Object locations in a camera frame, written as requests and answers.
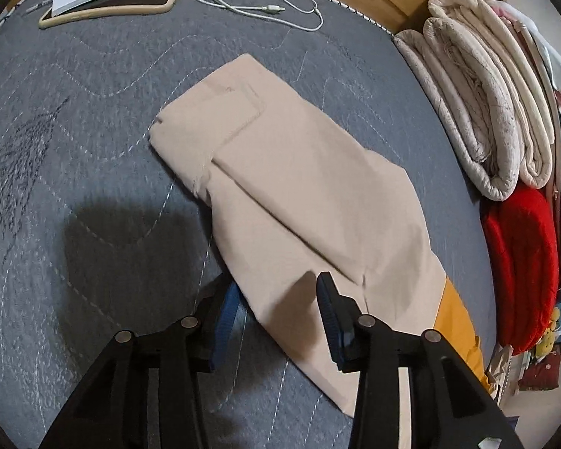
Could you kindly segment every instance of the beige pants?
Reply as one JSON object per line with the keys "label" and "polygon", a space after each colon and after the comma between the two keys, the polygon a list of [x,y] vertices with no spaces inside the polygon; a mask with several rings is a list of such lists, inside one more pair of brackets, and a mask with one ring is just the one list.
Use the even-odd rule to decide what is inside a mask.
{"label": "beige pants", "polygon": [[352,415],[358,375],[330,358],[316,276],[330,271],[341,294],[395,330],[434,326],[446,278],[407,173],[249,55],[158,119],[150,142],[212,207],[217,246],[257,320]]}

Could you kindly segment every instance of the stuffed toy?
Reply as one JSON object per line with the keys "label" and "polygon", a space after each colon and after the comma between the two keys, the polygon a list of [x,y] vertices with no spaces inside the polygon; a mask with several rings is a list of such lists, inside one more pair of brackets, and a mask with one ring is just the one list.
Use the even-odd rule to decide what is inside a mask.
{"label": "stuffed toy", "polygon": [[551,315],[551,323],[546,328],[545,334],[540,338],[538,344],[536,344],[536,358],[541,359],[545,357],[549,352],[552,351],[553,346],[555,346],[555,341],[557,340],[557,321],[561,316],[561,312],[558,307],[553,309]]}

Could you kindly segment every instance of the charging cable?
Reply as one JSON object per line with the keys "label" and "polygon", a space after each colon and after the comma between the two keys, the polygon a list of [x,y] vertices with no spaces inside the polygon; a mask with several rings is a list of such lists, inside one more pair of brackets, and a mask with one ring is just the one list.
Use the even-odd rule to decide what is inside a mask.
{"label": "charging cable", "polygon": [[46,6],[46,5],[49,5],[50,3],[52,3],[52,0],[44,0],[44,1],[41,1],[41,2],[39,2],[39,3],[36,3],[35,5],[30,6],[29,8],[27,8],[22,14],[23,14],[23,15],[28,15],[28,14],[30,14],[30,13],[36,11],[36,10],[39,9],[39,8],[42,8],[42,7]]}
{"label": "charging cable", "polygon": [[[232,5],[230,3],[227,3],[224,0],[214,0],[215,3],[212,2],[212,1],[207,1],[207,0],[195,0],[195,1],[198,1],[200,3],[204,3],[208,6],[213,6],[213,7],[216,7],[216,8],[227,9],[227,10],[229,10],[233,13],[237,13],[239,15],[249,16],[249,17],[252,17],[252,18],[257,18],[257,19],[265,20],[265,21],[269,21],[269,22],[280,23],[280,24],[283,24],[283,25],[287,25],[290,28],[296,28],[298,30],[303,30],[303,31],[306,31],[306,32],[315,32],[318,29],[320,29],[320,27],[324,23],[324,19],[322,18],[322,14],[320,13],[320,10],[318,10],[318,4],[317,4],[317,2],[315,2],[315,0],[310,0],[313,3],[313,7],[310,10],[303,10],[302,8],[299,8],[298,6],[291,3],[289,0],[281,0],[284,3],[286,3],[288,6],[292,7],[293,9],[297,10],[300,13],[305,13],[305,14],[315,13],[318,16],[318,18],[320,19],[320,24],[317,27],[314,27],[314,28],[303,27],[301,25],[298,25],[297,23],[289,22],[288,20],[283,20],[282,18],[277,18],[275,16],[270,16],[270,15],[276,15],[276,14],[281,13],[285,10],[284,7],[279,6],[279,5],[275,5],[275,4],[269,4],[269,5],[265,5],[265,6],[237,6],[237,5]],[[261,15],[260,13],[253,13],[254,11],[264,12],[264,13],[267,13],[267,15]]]}

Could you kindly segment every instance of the red cloth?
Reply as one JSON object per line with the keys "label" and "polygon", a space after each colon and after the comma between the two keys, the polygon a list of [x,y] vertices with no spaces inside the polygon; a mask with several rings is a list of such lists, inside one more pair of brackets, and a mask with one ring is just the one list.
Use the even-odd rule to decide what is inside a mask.
{"label": "red cloth", "polygon": [[539,363],[531,364],[519,381],[520,390],[554,390],[559,388],[561,355],[551,351]]}
{"label": "red cloth", "polygon": [[482,227],[497,300],[497,337],[513,354],[536,345],[551,323],[559,268],[551,208],[518,182],[504,202],[487,202]]}

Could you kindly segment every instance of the gray mattress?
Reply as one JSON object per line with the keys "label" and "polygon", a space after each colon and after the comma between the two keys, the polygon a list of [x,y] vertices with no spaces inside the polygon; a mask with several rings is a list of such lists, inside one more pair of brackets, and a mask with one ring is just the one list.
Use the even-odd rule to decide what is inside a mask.
{"label": "gray mattress", "polygon": [[[39,30],[42,11],[23,14],[39,1],[0,29],[0,423],[19,448],[39,445],[115,331],[165,328],[221,271],[209,210],[175,181],[147,130],[161,107],[244,52],[407,170],[488,360],[495,302],[479,196],[387,32],[327,0],[317,0],[325,23],[314,33],[192,0],[164,15]],[[202,377],[202,392],[215,449],[347,447],[350,418],[244,304],[226,364]]]}

